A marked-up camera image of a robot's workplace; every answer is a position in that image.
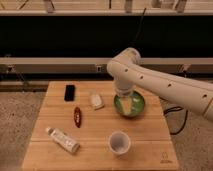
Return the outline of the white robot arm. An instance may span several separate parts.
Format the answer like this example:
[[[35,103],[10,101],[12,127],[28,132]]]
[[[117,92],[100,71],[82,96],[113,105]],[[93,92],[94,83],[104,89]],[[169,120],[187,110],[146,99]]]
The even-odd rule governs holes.
[[[118,96],[130,96],[136,85],[213,122],[213,84],[141,67],[140,59],[129,47],[107,63]]]

